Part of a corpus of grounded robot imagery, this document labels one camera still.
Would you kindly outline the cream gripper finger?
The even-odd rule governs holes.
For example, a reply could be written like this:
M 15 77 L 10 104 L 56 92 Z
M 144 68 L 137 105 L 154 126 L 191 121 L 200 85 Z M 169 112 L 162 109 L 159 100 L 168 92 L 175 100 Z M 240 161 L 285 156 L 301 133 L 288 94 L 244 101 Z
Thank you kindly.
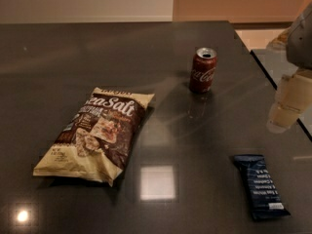
M 283 75 L 267 121 L 267 129 L 274 134 L 288 130 L 312 104 L 312 78 L 300 74 Z

